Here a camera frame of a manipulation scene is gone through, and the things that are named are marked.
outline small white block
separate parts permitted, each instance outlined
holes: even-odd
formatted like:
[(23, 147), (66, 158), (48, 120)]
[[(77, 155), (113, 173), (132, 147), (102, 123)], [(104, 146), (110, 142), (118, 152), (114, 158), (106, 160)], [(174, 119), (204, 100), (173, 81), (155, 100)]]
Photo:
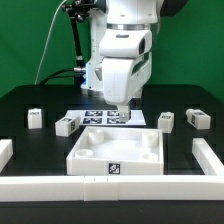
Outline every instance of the small white block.
[(186, 111), (187, 121), (198, 130), (210, 129), (211, 117), (201, 110)]
[(162, 129), (163, 133), (171, 133), (174, 125), (174, 113), (163, 112), (158, 119), (158, 129)]
[(63, 117), (55, 123), (56, 135), (69, 137), (79, 128), (80, 120), (81, 117), (79, 115), (74, 117)]
[(41, 109), (30, 109), (28, 111), (28, 128), (42, 128), (42, 112)]
[(3, 170), (9, 159), (13, 155), (12, 140), (0, 141), (0, 172)]

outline black cable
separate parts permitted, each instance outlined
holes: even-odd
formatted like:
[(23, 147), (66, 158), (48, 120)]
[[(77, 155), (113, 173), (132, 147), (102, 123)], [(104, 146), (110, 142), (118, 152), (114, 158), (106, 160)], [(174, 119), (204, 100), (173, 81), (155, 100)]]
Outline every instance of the black cable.
[(45, 83), (47, 83), (50, 79), (57, 78), (57, 75), (60, 75), (60, 74), (65, 73), (65, 72), (74, 72), (74, 69), (73, 69), (73, 68), (66, 68), (66, 69), (62, 69), (62, 70), (59, 70), (59, 71), (57, 71), (57, 72), (54, 72), (52, 75), (50, 75), (50, 76), (48, 76), (46, 79), (42, 80), (42, 81), (39, 83), (39, 85), (40, 85), (40, 86), (43, 86), (43, 85), (45, 85)]

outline white foam block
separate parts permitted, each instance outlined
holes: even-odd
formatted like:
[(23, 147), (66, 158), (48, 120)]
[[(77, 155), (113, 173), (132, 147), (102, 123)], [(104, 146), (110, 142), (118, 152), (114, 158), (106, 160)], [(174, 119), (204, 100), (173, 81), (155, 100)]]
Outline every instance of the white foam block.
[(28, 128), (42, 128), (42, 111), (41, 109), (30, 109), (28, 111)]
[(13, 155), (12, 140), (4, 139), (0, 141), (0, 172), (3, 170), (9, 159)]
[(66, 116), (55, 123), (57, 136), (69, 137), (79, 128), (80, 116)]
[(84, 177), (1, 177), (0, 201), (83, 200)]
[(194, 138), (192, 153), (205, 175), (224, 176), (224, 166), (203, 138)]
[(187, 121), (198, 130), (210, 129), (211, 117), (201, 110), (188, 109)]
[(171, 133), (174, 125), (174, 113), (163, 112), (158, 119), (158, 129), (163, 133)]

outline black tabletop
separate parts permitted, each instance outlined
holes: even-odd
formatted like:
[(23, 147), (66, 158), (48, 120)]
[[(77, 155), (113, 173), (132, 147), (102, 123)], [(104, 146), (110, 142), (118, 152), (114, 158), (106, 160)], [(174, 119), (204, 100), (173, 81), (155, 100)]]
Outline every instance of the black tabletop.
[[(55, 122), (67, 110), (114, 110), (103, 99), (81, 94), (74, 86), (20, 86), (0, 99), (0, 139), (12, 139), (14, 155), (1, 176), (66, 175), (66, 156), (83, 127), (70, 137), (55, 135)], [(28, 129), (28, 110), (43, 110), (43, 128)], [(153, 85), (131, 109), (143, 111), (146, 126), (157, 128), (162, 112), (175, 114), (171, 134), (163, 134), (164, 174), (203, 175), (192, 155), (193, 138), (204, 138), (224, 159), (224, 105), (209, 92), (192, 85)], [(186, 110), (211, 116), (209, 130), (187, 123)], [(223, 201), (118, 201), (0, 203), (3, 223), (220, 223)]]

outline white container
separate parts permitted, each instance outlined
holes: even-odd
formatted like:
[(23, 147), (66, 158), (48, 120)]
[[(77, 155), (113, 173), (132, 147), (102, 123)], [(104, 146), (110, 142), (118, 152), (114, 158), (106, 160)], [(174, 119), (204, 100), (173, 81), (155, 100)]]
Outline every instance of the white container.
[(162, 175), (162, 131), (86, 127), (66, 163), (68, 175)]

